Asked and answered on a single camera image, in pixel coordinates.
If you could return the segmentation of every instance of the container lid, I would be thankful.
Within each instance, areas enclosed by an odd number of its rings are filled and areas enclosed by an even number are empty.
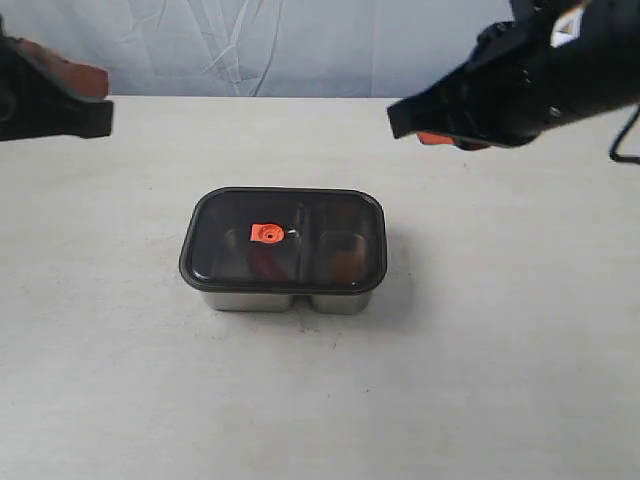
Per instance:
[[[387,270],[384,215],[346,190],[225,188],[196,206],[180,258],[206,292],[354,295]]]

